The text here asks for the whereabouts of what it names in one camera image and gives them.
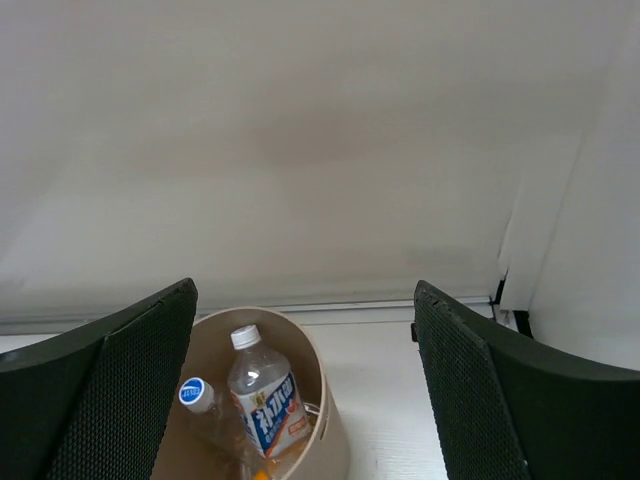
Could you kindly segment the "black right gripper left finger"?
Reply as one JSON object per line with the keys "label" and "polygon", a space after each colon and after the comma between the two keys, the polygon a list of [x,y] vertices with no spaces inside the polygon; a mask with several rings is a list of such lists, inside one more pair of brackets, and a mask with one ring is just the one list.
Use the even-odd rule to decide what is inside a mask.
{"label": "black right gripper left finger", "polygon": [[150,478],[197,299],[186,278],[119,312],[3,353],[2,478]]}

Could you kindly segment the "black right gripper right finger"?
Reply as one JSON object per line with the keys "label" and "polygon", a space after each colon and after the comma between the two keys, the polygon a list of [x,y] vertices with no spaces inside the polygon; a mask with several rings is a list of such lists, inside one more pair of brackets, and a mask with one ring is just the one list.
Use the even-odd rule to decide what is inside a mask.
{"label": "black right gripper right finger", "polygon": [[414,309],[448,478],[638,478],[638,371],[544,345],[424,280]]}

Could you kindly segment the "clear unlabelled plastic bottle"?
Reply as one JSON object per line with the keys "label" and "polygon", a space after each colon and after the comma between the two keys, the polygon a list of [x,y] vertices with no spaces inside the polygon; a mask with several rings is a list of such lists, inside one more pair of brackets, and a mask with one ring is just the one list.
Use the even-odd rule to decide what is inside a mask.
{"label": "clear unlabelled plastic bottle", "polygon": [[178,400],[190,412],[190,422],[199,437],[246,466],[251,465],[244,423],[225,385],[191,377],[180,386]]}

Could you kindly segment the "white orange label plastic bottle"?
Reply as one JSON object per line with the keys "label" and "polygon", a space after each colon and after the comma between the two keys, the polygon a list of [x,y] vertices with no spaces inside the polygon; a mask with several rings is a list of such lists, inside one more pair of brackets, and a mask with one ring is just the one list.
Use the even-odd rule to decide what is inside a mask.
{"label": "white orange label plastic bottle", "polygon": [[312,433],[290,362],[263,342],[255,324],[230,338],[235,360],[227,383],[249,440],[263,459],[280,458]]}

